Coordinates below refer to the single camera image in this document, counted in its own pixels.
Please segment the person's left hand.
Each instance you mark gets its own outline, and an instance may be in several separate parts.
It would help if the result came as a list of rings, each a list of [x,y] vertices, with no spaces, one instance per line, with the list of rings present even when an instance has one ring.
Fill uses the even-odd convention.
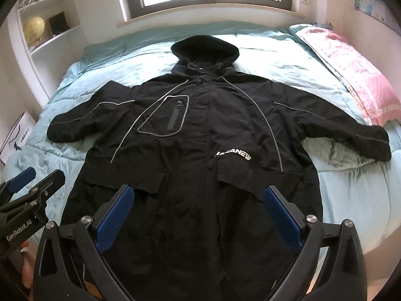
[[[35,268],[34,257],[26,250],[29,246],[29,242],[25,241],[20,246],[20,253],[23,260],[22,265],[22,283],[27,289],[31,289],[33,286],[33,276]]]

